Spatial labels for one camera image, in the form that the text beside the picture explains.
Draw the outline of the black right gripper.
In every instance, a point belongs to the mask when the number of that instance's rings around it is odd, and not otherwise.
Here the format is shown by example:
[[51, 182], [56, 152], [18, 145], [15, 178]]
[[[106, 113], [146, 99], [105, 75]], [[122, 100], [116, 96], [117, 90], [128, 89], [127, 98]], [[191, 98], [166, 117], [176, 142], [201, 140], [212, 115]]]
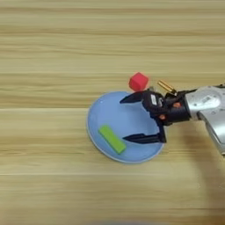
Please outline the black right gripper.
[[[142, 101], [143, 91], [134, 92], [125, 96], [120, 103], [132, 104]], [[166, 143], [165, 127], [173, 123], [188, 121], [191, 118], [185, 102], [186, 91], [179, 91], [176, 96], [167, 93], [163, 97], [163, 106], [156, 114], [155, 120], [150, 120], [145, 127], [149, 130], [157, 129], [154, 134], [131, 134], [124, 137], [128, 142], [138, 144]]]

